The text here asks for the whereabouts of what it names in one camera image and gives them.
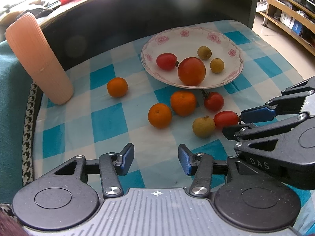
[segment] tablecloth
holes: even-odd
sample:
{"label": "tablecloth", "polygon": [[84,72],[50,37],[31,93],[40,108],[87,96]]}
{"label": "tablecloth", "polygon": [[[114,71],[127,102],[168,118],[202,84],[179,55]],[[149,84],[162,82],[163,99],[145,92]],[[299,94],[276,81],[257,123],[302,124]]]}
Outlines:
{"label": "tablecloth", "polygon": [[[197,26],[221,32],[243,51],[244,69],[232,83],[213,91],[221,93],[223,110],[238,114],[244,109],[263,105],[280,91],[302,81],[297,71],[270,45],[245,25],[224,20]],[[35,177],[50,171],[75,155],[96,159],[107,152],[119,152],[133,143],[135,158],[126,176],[120,176],[124,191],[128,187],[189,187],[192,178],[184,174],[178,161],[178,145],[184,143],[194,153],[211,154],[225,160],[234,155],[234,141],[216,131],[209,139],[199,139],[192,132],[197,117],[214,114],[203,106],[201,91],[193,91],[198,105],[194,114],[182,118],[173,114],[171,125],[158,130],[147,119],[150,107],[158,102],[170,105],[170,96],[178,90],[151,77],[141,64],[140,53],[151,36],[126,43],[95,56],[67,71],[74,86],[73,98],[62,106],[54,105],[43,95],[37,117],[33,144]],[[114,77],[125,78],[126,96],[114,99],[107,83]],[[212,189],[224,182],[214,175]],[[101,192],[100,177],[88,181]],[[293,189],[298,193],[302,210],[295,228],[302,234],[312,232],[315,210],[313,191]]]}

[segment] plate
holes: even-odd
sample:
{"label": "plate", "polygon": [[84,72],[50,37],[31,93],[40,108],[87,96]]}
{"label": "plate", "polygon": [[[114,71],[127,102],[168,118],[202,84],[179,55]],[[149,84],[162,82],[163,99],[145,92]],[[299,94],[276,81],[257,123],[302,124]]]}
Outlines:
{"label": "plate", "polygon": [[[206,66],[204,81],[198,86],[187,86],[178,78],[177,68],[164,71],[156,64],[156,58],[162,53],[173,53],[180,63],[187,57],[198,57],[200,46],[212,51],[210,59],[203,61]],[[224,70],[214,74],[210,69],[213,58],[221,58]],[[183,89],[212,89],[233,81],[243,70],[241,50],[225,35],[202,27],[172,28],[153,36],[141,51],[141,62],[145,70],[155,79]]]}

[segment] houndstooth trim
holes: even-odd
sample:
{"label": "houndstooth trim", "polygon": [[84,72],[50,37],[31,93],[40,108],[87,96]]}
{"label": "houndstooth trim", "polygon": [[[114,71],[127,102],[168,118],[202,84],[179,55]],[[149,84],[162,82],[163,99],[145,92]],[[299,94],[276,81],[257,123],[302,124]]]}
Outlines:
{"label": "houndstooth trim", "polygon": [[32,82],[24,119],[22,141],[22,180],[23,186],[33,182],[32,135],[37,85]]}
{"label": "houndstooth trim", "polygon": [[13,213],[12,206],[10,204],[0,204],[0,211],[3,213],[6,213],[10,218],[14,219],[16,221],[16,217]]}

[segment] tiled floor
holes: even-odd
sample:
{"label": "tiled floor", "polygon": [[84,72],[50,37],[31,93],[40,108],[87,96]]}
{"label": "tiled floor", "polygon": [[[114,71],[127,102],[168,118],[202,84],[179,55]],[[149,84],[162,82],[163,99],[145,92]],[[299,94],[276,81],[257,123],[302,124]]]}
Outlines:
{"label": "tiled floor", "polygon": [[315,75],[315,57],[272,22],[262,26],[263,16],[256,14],[253,31],[274,47],[304,78]]}

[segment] silver bolt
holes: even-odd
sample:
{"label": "silver bolt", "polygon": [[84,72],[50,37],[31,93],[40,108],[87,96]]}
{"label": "silver bolt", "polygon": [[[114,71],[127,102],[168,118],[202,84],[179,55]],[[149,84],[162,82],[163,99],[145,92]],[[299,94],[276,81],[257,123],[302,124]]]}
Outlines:
{"label": "silver bolt", "polygon": [[202,195],[202,194],[206,194],[208,192],[207,188],[206,187],[203,187],[203,186],[196,186],[192,189],[192,192],[194,194],[197,194],[197,195]]}
{"label": "silver bolt", "polygon": [[239,142],[234,147],[237,148],[237,147],[240,147],[241,145],[242,145],[242,142]]}
{"label": "silver bolt", "polygon": [[109,195],[116,195],[118,193],[120,193],[121,189],[116,187],[116,186],[110,186],[110,187],[107,187],[105,189],[105,193],[109,194]]}
{"label": "silver bolt", "polygon": [[306,118],[306,113],[302,113],[297,117],[298,120],[304,120],[305,118]]}

